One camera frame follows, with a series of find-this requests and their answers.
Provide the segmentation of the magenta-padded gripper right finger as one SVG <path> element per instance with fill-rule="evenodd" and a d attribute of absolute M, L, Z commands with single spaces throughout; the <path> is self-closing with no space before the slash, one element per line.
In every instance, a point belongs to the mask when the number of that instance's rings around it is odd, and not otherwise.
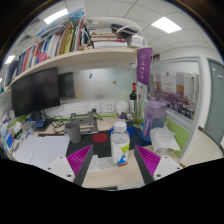
<path fill-rule="evenodd" d="M 168 155 L 160 157 L 138 145 L 134 147 L 134 156 L 145 184 L 150 184 L 182 169 Z"/>

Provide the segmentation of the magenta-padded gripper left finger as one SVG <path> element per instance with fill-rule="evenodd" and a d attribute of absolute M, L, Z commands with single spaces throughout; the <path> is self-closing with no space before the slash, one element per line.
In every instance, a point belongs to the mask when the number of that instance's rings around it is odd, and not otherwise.
<path fill-rule="evenodd" d="M 46 170 L 81 186 L 84 182 L 92 157 L 93 146 L 89 145 L 67 157 L 59 156 L 48 165 Z"/>

